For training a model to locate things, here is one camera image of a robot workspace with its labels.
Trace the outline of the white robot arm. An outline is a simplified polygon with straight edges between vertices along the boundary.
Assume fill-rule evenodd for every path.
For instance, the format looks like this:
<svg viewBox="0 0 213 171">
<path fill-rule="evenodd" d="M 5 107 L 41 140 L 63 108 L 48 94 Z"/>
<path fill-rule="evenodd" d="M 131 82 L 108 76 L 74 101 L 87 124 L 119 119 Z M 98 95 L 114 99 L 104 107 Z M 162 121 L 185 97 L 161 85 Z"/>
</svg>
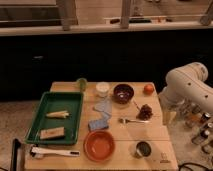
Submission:
<svg viewBox="0 0 213 171">
<path fill-rule="evenodd" d="M 205 84 L 207 78 L 208 69 L 200 62 L 174 68 L 167 73 L 166 86 L 158 94 L 164 125 L 169 124 L 187 100 L 204 112 L 213 114 L 213 88 Z"/>
</svg>

